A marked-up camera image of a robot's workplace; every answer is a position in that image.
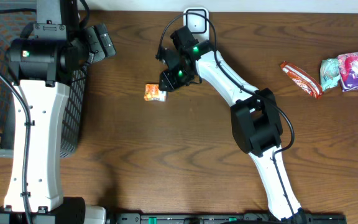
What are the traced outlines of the small orange snack packet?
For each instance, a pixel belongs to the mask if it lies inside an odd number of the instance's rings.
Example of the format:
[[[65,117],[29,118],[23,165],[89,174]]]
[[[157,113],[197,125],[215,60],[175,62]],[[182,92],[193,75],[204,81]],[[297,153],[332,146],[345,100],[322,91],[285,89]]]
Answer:
[[[162,101],[167,99],[167,92],[159,90],[159,84],[146,84],[145,85],[145,101]]]

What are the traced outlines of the orange chocolate bar wrapper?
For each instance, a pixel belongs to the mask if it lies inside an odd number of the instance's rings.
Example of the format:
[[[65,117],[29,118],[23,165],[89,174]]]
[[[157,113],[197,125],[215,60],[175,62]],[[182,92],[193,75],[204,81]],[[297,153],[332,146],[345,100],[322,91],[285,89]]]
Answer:
[[[319,99],[323,95],[321,85],[304,70],[296,65],[284,61],[280,64],[280,68],[286,73],[302,90],[310,96]]]

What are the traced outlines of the teal snack packet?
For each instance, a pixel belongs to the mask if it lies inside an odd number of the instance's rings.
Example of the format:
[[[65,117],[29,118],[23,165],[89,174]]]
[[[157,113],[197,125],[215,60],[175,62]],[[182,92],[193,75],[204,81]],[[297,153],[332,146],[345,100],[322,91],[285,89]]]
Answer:
[[[340,79],[339,60],[336,58],[329,58],[323,60],[320,66],[320,84],[323,91],[338,86]]]

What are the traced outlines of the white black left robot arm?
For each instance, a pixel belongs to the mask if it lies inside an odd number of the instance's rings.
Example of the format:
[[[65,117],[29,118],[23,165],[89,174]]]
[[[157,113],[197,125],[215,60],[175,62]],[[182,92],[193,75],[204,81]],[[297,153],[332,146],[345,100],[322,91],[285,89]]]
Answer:
[[[78,1],[38,1],[35,13],[8,50],[15,133],[0,223],[114,223],[104,207],[64,196],[60,159],[73,74],[116,50],[104,24],[79,16]]]

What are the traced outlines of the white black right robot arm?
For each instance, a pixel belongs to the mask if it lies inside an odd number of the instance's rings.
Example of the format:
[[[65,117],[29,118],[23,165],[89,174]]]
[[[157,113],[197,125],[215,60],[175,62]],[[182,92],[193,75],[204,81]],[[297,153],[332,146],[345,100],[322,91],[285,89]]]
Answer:
[[[187,26],[170,36],[175,50],[160,47],[156,58],[167,65],[160,89],[175,91],[193,83],[195,76],[208,82],[231,111],[233,138],[253,160],[265,192],[269,212],[284,223],[306,223],[306,215],[292,191],[283,164],[281,135],[285,113],[271,90],[259,90],[243,80],[210,41],[199,42]]]

